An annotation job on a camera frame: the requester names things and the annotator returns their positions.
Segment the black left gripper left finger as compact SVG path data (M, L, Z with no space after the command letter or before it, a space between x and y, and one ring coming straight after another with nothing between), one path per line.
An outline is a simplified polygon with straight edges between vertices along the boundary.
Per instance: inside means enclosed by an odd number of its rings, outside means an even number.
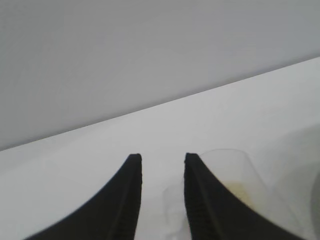
M133 240L141 207L142 156L131 154L115 175L76 211L31 240Z

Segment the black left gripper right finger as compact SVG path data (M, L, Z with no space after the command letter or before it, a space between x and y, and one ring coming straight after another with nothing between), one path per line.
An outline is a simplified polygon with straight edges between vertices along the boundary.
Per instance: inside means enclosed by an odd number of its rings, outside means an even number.
M184 161L184 204L193 240L298 240L238 199L196 153Z

